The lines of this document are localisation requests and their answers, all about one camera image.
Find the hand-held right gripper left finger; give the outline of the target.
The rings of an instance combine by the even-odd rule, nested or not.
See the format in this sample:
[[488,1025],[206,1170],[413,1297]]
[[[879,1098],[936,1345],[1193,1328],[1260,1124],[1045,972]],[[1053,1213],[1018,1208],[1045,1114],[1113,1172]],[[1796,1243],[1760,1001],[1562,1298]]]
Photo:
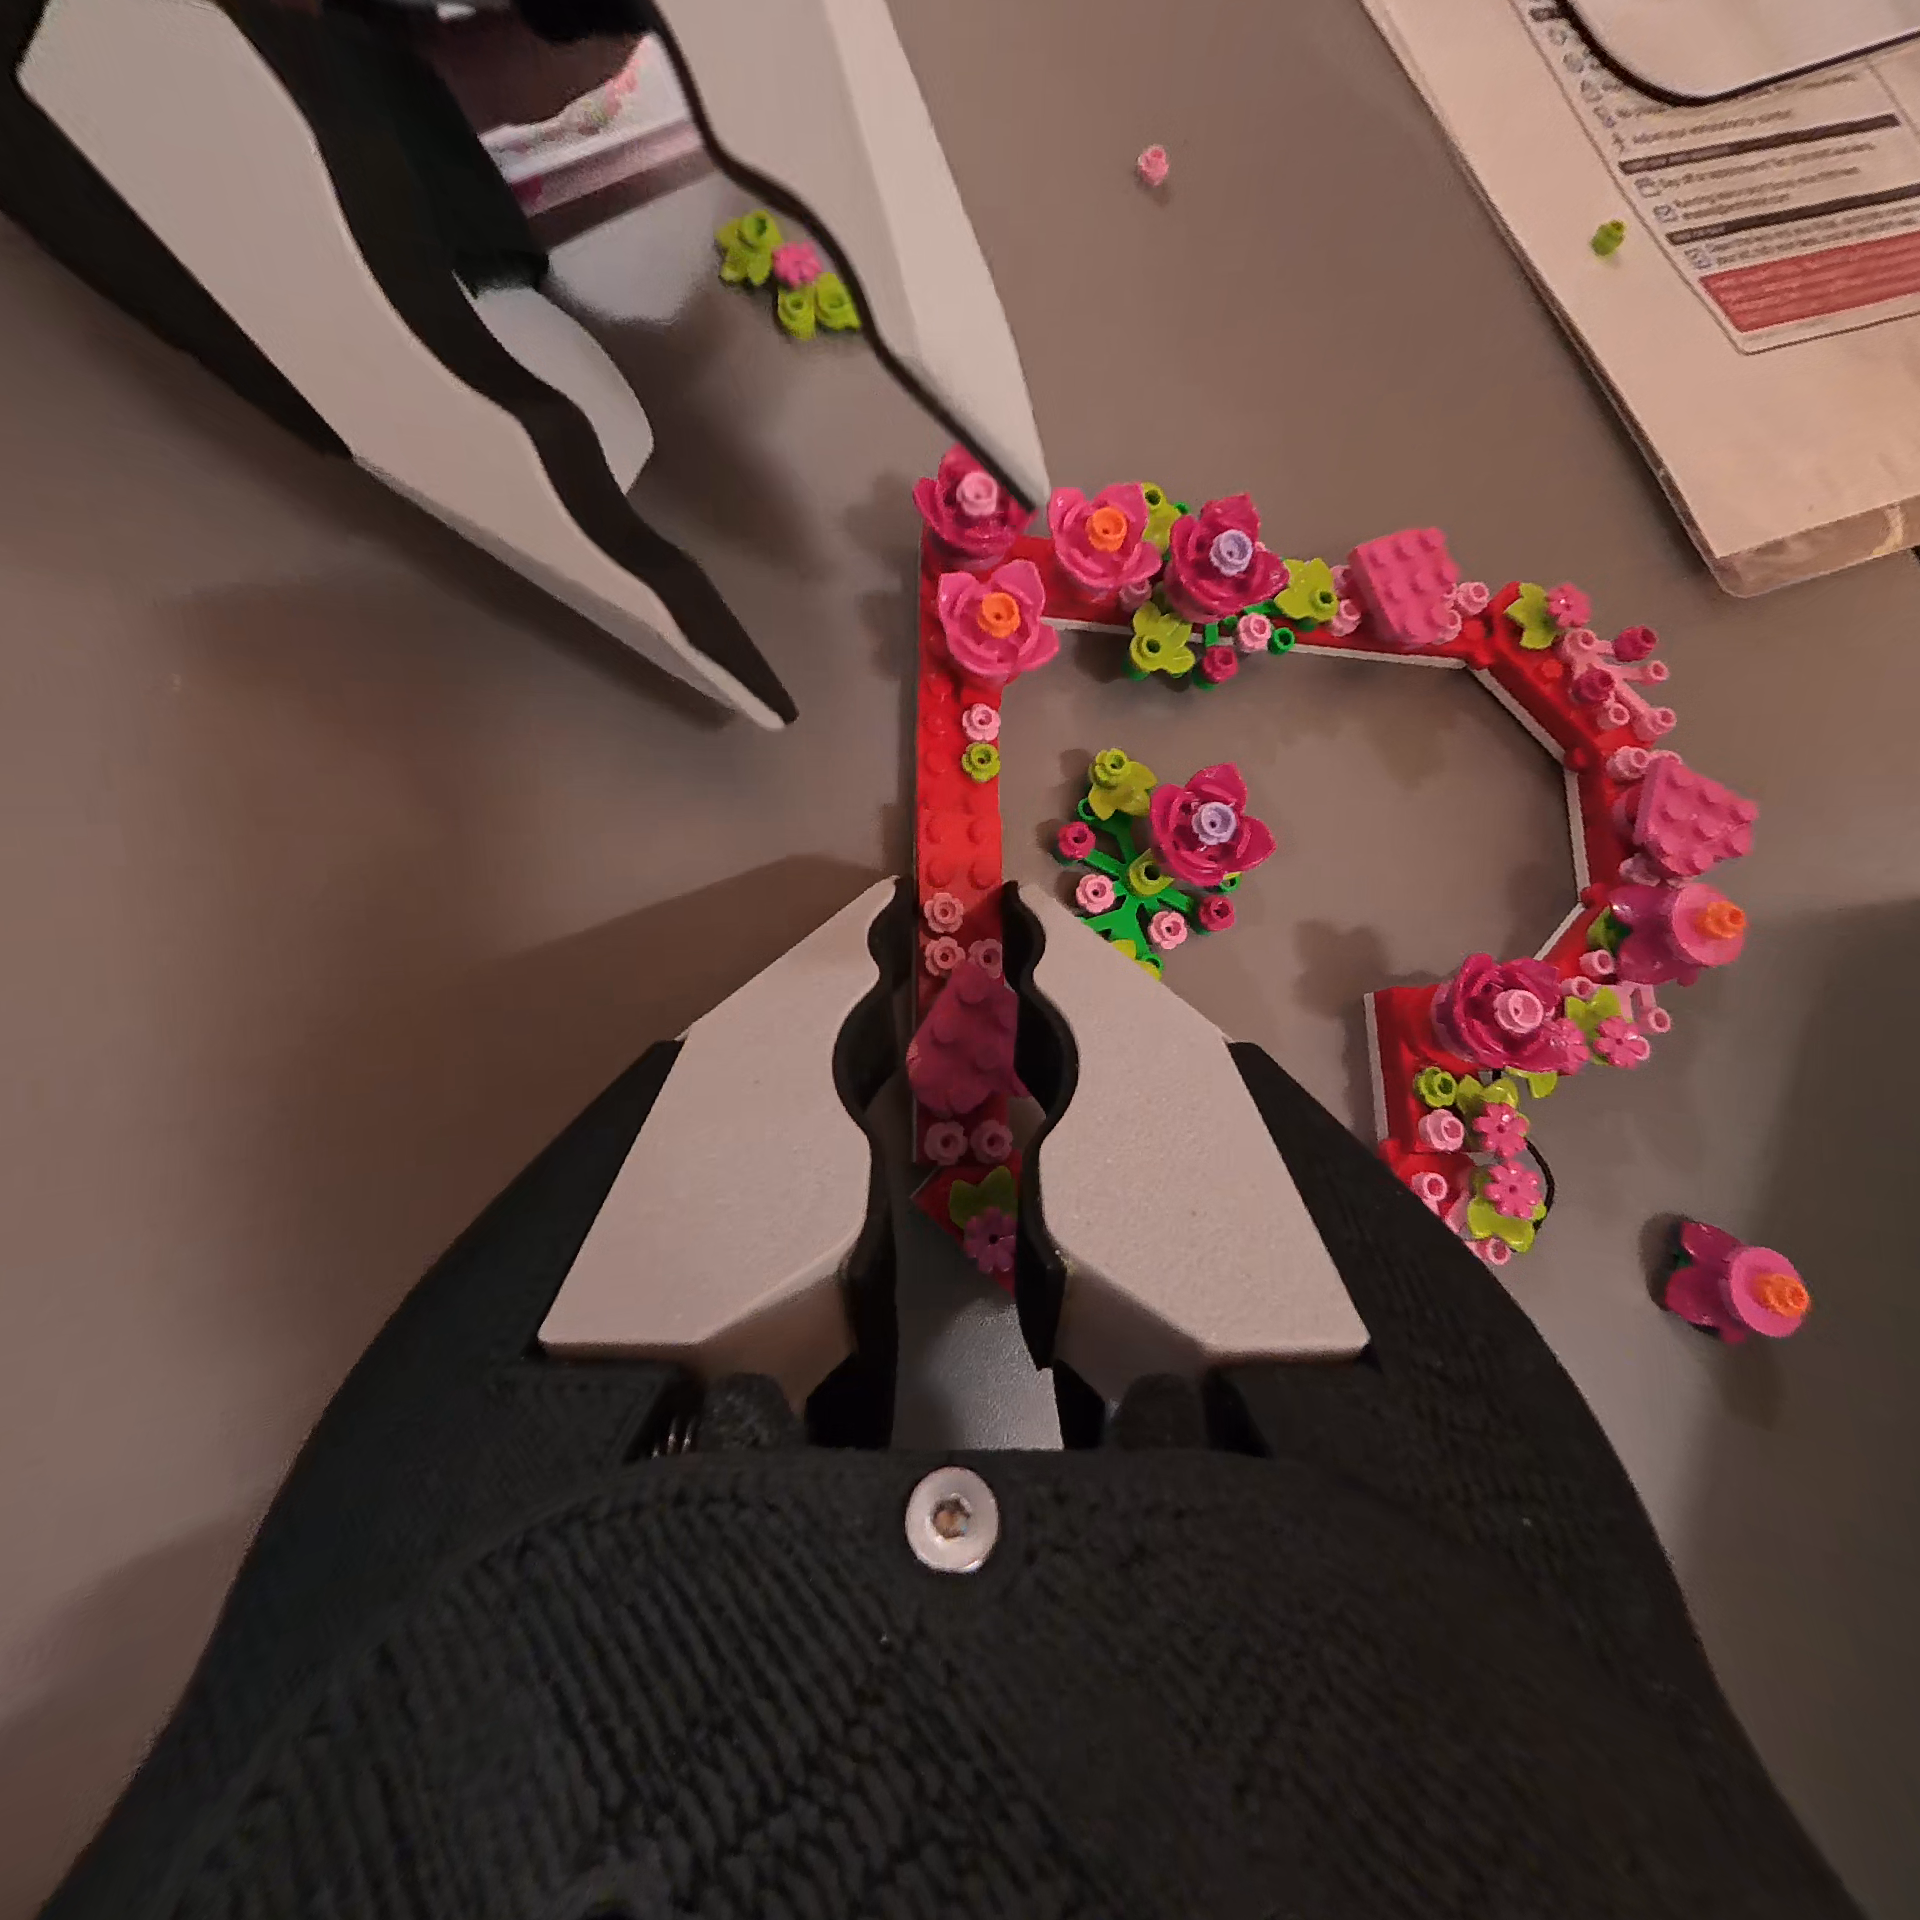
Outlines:
[[905,1045],[908,881],[879,881],[678,1040],[548,1308],[548,1353],[836,1369],[890,1252],[870,1109]]

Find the red lego heart frame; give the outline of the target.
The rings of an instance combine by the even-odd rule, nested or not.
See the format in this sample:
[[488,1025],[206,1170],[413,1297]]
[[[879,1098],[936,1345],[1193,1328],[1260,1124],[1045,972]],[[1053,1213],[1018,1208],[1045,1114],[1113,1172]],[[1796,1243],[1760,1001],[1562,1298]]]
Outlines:
[[1551,1208],[1522,1101],[1584,1066],[1640,1067],[1664,988],[1733,965],[1742,908],[1712,881],[1760,808],[1669,746],[1653,629],[1607,635],[1570,583],[1489,588],[1444,535],[1284,559],[1245,493],[1197,507],[1146,482],[1022,507],[966,449],[914,484],[919,539],[919,1023],[905,1049],[921,1211],[988,1280],[1017,1272],[1022,1153],[1000,994],[1000,739],[1009,687],[1064,629],[1125,639],[1128,681],[1224,688],[1260,659],[1368,656],[1462,671],[1540,744],[1568,792],[1577,901],[1527,959],[1476,954],[1432,988],[1372,994],[1380,1154],[1485,1265]]

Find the loose magenta lego flower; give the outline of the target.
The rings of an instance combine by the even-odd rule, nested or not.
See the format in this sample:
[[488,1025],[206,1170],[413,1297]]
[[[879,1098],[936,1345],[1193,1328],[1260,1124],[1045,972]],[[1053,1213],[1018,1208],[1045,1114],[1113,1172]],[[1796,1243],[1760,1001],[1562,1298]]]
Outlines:
[[1669,1235],[1654,1304],[1726,1345],[1789,1338],[1807,1319],[1809,1289],[1781,1251],[1685,1217]]

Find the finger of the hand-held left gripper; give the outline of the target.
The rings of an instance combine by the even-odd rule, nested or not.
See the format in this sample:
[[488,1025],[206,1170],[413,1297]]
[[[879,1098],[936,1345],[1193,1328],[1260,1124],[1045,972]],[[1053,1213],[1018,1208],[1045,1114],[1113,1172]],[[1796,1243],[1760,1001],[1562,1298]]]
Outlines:
[[277,4],[15,4],[15,84],[342,440],[468,544],[744,715],[797,709],[631,503],[625,370],[543,265],[462,267],[380,101],[391,49]]
[[1046,460],[997,283],[882,2],[656,2],[717,167],[826,250],[878,359],[1025,507]]

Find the lego rose on green plant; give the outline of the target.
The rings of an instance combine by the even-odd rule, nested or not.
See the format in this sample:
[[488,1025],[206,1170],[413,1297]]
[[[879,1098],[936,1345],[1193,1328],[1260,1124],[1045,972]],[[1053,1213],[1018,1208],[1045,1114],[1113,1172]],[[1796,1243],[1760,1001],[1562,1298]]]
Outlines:
[[1274,848],[1236,763],[1175,781],[1119,747],[1092,757],[1084,797],[1050,834],[1071,912],[1151,976],[1233,928],[1241,885]]

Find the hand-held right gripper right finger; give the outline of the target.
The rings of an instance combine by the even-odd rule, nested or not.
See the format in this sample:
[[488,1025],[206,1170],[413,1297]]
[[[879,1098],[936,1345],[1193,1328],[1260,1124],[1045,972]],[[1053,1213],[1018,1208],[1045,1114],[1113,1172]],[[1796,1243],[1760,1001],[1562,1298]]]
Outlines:
[[1037,1365],[1349,1361],[1366,1332],[1204,1016],[1030,885],[1004,897],[1025,1149],[1018,1308]]

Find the lime lego leaves pink flower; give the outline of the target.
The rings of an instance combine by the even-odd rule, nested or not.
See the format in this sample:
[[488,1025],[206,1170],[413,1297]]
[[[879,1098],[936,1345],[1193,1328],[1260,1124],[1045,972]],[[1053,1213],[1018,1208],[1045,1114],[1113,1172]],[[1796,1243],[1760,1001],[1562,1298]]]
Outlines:
[[857,303],[839,273],[824,267],[810,240],[785,233],[767,208],[748,208],[720,224],[712,248],[720,281],[767,296],[788,339],[858,330]]

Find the lego instruction booklet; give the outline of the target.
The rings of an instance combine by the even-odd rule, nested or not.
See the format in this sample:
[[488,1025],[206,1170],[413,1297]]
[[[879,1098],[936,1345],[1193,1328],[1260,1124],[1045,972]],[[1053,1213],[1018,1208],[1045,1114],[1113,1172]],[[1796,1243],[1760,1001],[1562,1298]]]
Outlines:
[[527,205],[560,204],[577,180],[588,191],[637,146],[680,119],[671,90],[660,95],[657,59],[639,39],[625,63],[536,123],[485,131],[480,143],[511,193]]

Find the printed paper sheet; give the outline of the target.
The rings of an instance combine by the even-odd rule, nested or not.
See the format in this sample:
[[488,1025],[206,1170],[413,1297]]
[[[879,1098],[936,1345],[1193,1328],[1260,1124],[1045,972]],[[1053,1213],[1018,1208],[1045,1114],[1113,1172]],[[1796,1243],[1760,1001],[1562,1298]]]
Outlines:
[[1575,233],[1616,223],[1736,352],[1830,345],[1918,311],[1916,58],[1729,104],[1660,104],[1565,4],[1374,4],[1485,185],[1540,188]]

